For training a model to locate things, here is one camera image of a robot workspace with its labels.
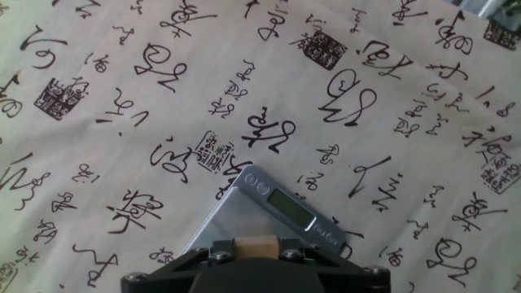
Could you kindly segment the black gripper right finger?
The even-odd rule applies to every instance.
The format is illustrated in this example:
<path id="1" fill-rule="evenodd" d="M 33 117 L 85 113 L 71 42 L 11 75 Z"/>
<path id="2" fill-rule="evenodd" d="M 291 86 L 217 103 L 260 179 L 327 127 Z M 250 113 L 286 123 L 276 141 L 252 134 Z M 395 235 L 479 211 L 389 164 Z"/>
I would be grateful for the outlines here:
<path id="1" fill-rule="evenodd" d="M 279 238 L 281 261 L 311 269 L 325 292 L 391 293 L 391 272 L 381 265 L 361 267 L 316 243 Z"/>

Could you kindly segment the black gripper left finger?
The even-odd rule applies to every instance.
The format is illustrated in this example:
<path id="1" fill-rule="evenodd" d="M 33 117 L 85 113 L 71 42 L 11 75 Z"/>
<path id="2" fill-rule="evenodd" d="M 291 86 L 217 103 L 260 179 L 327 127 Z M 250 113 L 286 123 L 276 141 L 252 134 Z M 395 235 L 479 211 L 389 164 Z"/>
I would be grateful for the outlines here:
<path id="1" fill-rule="evenodd" d="M 234 245 L 233 239 L 214 241 L 211 247 L 191 248 L 152 273 L 128 273 L 120 280 L 120 292 L 187 293 L 200 273 L 235 260 Z"/>

